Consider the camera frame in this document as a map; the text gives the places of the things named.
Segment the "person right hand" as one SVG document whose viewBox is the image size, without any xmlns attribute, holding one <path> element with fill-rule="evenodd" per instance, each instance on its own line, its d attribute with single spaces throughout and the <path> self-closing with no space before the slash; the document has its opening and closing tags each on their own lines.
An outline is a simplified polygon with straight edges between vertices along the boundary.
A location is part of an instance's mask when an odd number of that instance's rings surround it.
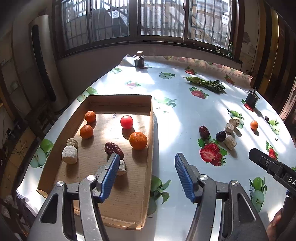
<svg viewBox="0 0 296 241">
<path fill-rule="evenodd" d="M 276 227 L 281 219 L 281 214 L 282 214 L 282 208 L 275 214 L 273 220 L 269 223 L 266 229 L 266 233 L 269 241 L 275 241 L 277 239 L 278 235 L 276 232 Z"/>
</svg>

